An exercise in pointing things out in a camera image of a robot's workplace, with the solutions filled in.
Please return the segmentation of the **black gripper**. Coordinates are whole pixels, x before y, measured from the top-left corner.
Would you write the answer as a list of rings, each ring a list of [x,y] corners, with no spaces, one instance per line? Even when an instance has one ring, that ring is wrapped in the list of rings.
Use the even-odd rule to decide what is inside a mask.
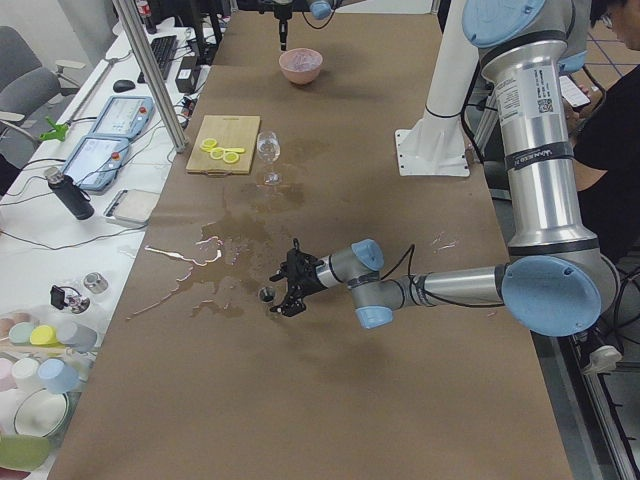
[[[292,18],[292,0],[273,0],[275,18],[279,21],[279,48],[287,50],[288,21]]]
[[[296,316],[306,310],[304,298],[326,290],[319,279],[317,269],[325,265],[323,260],[303,252],[288,252],[286,262],[282,262],[270,281],[287,280],[286,298],[270,308],[272,313],[285,317]]]

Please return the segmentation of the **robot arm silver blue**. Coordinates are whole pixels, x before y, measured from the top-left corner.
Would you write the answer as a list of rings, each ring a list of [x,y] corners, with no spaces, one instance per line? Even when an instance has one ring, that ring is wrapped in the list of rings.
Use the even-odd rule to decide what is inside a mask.
[[[278,34],[280,51],[287,50],[288,22],[293,18],[293,4],[291,0],[268,1],[272,6],[274,17],[278,20]],[[339,9],[343,1],[313,0],[306,1],[304,11],[309,11],[316,20],[324,20],[331,17]]]
[[[468,89],[475,74],[492,84],[515,220],[507,264],[393,280],[381,277],[383,254],[372,240],[323,258],[293,248],[276,274],[287,290],[274,311],[297,315],[307,296],[343,284],[366,328],[389,323],[398,309],[438,304],[502,305],[551,337],[593,325],[619,277],[581,220],[559,82],[584,62],[589,13],[586,1],[453,2],[423,117],[396,134],[403,174],[460,174]]]

